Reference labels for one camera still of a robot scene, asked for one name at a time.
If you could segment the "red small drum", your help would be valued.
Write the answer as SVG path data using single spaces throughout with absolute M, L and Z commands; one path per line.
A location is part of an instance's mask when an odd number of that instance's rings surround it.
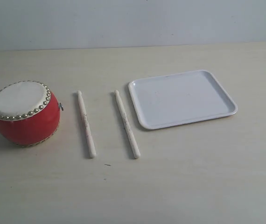
M 38 81 L 19 81 L 0 90 L 0 134 L 19 146 L 33 146 L 58 129 L 63 106 Z

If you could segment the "white drumstick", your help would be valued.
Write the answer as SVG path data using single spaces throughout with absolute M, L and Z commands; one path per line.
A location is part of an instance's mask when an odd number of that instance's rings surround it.
M 91 134 L 91 128 L 90 128 L 89 120 L 87 117 L 87 111 L 85 108 L 83 95 L 82 95 L 82 92 L 80 90 L 77 91 L 77 99 L 78 99 L 80 115 L 81 115 L 81 118 L 82 118 L 82 121 L 83 121 L 83 124 L 85 127 L 85 135 L 86 135 L 89 155 L 91 158 L 95 158 L 97 156 L 97 153 L 96 153 L 93 137 Z
M 116 102 L 117 102 L 117 105 L 118 105 L 118 108 L 119 108 L 120 115 L 121 115 L 122 120 L 123 120 L 124 128 L 125 128 L 127 136 L 128 136 L 128 140 L 129 140 L 129 143 L 130 143 L 130 146 L 131 146 L 131 150 L 132 150 L 133 156 L 134 156 L 135 159 L 138 159 L 141 156 L 140 150 L 139 150 L 139 147 L 137 145 L 136 138 L 135 138 L 135 136 L 133 134 L 131 125 L 130 125 L 130 123 L 128 121 L 127 113 L 126 113 L 126 110 L 124 108 L 120 93 L 119 93 L 118 90 L 115 90 L 114 94 L 115 94 L 115 97 L 116 97 Z

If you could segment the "white plastic tray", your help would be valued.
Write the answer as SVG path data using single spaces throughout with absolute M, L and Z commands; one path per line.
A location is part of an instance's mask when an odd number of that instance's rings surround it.
M 206 70 L 136 79 L 128 84 L 137 119 L 147 130 L 234 115 L 237 104 Z

